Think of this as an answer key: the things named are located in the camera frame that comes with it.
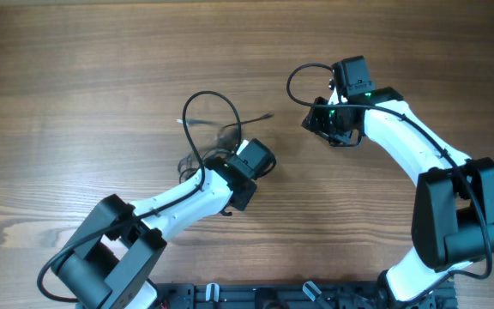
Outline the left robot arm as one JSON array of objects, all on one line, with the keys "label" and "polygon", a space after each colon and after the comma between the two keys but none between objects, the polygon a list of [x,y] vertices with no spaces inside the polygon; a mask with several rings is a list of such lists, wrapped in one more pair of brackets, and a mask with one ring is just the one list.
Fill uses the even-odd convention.
[{"label": "left robot arm", "polygon": [[155,308],[149,275],[168,243],[195,222],[244,210],[256,179],[275,166],[260,141],[243,141],[228,159],[206,159],[191,178],[155,197],[126,203],[117,195],[94,207],[51,265],[78,308]]}]

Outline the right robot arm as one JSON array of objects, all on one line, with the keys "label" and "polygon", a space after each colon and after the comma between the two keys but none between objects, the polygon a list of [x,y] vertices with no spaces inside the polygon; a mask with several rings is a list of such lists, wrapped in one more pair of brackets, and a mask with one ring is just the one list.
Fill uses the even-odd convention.
[{"label": "right robot arm", "polygon": [[311,102],[303,127],[336,148],[364,138],[381,146],[416,186],[413,246],[383,271],[373,294],[338,292],[337,304],[365,300],[374,308],[443,307],[437,290],[455,276],[488,278],[494,254],[494,161],[473,159],[420,121],[393,88],[378,88],[364,57],[326,68],[329,98]]}]

